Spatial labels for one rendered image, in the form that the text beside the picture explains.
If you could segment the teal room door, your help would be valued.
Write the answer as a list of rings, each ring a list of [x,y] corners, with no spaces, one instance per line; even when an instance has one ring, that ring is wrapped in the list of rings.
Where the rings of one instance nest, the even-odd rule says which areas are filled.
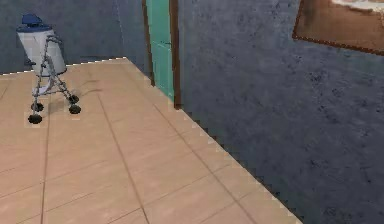
[[[180,109],[178,0],[141,1],[151,85]]]

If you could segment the white bin with blue lid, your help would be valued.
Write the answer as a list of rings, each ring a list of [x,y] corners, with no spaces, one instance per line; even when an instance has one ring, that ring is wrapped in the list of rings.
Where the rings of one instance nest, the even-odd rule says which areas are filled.
[[[35,14],[23,15],[21,22],[16,32],[26,52],[27,64],[36,74],[42,69],[42,76],[48,77],[48,68],[41,67],[43,56],[47,55],[52,59],[55,72],[64,73],[66,64],[53,28]]]

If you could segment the grey wheeled walker frame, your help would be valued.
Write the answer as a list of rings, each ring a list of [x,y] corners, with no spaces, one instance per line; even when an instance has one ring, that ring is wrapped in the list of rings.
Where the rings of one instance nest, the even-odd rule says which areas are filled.
[[[55,71],[54,60],[48,55],[48,45],[50,43],[60,44],[61,40],[57,35],[48,35],[45,40],[40,71],[37,73],[37,84],[32,90],[32,97],[34,98],[31,104],[32,114],[28,117],[28,121],[31,124],[39,124],[42,121],[40,112],[44,109],[44,105],[38,102],[38,98],[56,92],[62,93],[69,102],[69,112],[71,114],[79,114],[81,112],[81,107],[78,105],[79,98],[69,92],[66,83],[59,78],[59,74]],[[41,82],[44,78],[44,70],[48,72],[48,82],[45,86],[42,86]]]

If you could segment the brown framed wall picture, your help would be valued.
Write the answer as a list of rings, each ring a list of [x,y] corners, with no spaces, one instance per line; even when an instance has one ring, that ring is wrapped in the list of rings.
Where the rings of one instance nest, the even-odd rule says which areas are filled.
[[[292,38],[384,56],[384,0],[300,0]]]

